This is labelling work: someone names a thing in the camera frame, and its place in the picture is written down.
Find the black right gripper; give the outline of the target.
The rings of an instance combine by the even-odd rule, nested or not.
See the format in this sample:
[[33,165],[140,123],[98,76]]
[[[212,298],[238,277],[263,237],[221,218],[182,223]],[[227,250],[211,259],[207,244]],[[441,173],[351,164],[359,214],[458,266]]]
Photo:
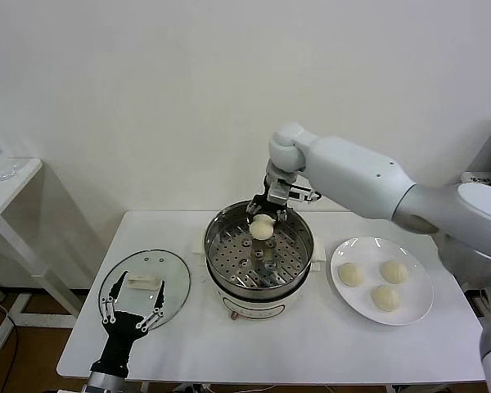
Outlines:
[[263,193],[255,195],[247,205],[246,215],[253,218],[263,213],[275,213],[277,222],[285,222],[290,186],[280,179],[269,182],[268,176],[264,177],[263,186]]

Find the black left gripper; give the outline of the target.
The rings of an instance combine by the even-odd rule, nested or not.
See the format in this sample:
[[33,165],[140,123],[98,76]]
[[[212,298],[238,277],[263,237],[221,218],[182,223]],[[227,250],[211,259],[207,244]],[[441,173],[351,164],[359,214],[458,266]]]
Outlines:
[[133,343],[145,337],[156,323],[163,318],[165,281],[155,297],[151,314],[144,319],[140,315],[125,311],[115,311],[124,279],[128,271],[123,271],[118,279],[109,287],[106,295],[101,295],[102,326],[107,332],[107,341],[101,357],[90,368],[91,372],[113,376],[128,376],[128,362]]

